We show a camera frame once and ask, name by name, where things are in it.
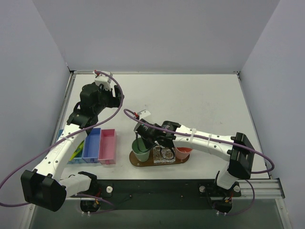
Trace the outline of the green plastic cup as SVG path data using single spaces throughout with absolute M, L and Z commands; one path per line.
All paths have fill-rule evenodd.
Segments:
M 149 158 L 150 148 L 147 148 L 141 138 L 132 143 L 132 151 L 140 162 L 146 162 Z

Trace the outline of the clear crystal toothbrush holder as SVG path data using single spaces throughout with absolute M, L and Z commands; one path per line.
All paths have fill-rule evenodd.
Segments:
M 172 148 L 156 146 L 152 149 L 154 164 L 170 164 L 175 162 L 175 152 Z

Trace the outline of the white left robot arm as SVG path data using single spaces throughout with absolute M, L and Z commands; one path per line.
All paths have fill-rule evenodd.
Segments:
M 97 125 L 101 111 L 121 106 L 122 90 L 118 85 L 110 90 L 105 83 L 83 86 L 80 101 L 75 105 L 55 146 L 32 171 L 22 173 L 20 179 L 25 201 L 55 212 L 66 198 L 79 193 L 89 197 L 98 193 L 96 175 L 83 171 L 65 179 L 61 175 L 77 147 Z

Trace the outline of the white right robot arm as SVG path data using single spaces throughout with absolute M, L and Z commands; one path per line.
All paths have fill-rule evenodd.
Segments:
M 236 133 L 235 136 L 213 135 L 176 122 L 164 121 L 158 125 L 144 119 L 136 124 L 134 132 L 142 138 L 146 147 L 190 148 L 226 161 L 216 176 L 216 185 L 220 188 L 229 190 L 237 180 L 251 177 L 253 146 L 242 133 Z

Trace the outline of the coral plastic cup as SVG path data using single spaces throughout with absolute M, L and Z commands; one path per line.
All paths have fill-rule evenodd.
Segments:
M 175 157 L 180 160 L 186 159 L 189 154 L 192 152 L 191 148 L 186 147 L 176 147 L 175 148 Z

